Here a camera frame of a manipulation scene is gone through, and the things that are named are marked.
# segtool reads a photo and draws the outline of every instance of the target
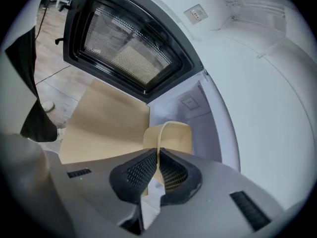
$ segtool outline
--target mesh screen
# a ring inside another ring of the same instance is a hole
[[[157,154],[153,153],[125,172],[126,180],[142,193],[157,169]]]
[[[178,188],[187,179],[187,170],[165,154],[160,154],[159,170],[164,179],[166,193]]]
[[[84,49],[143,86],[175,63],[162,42],[102,4],[94,12]]]

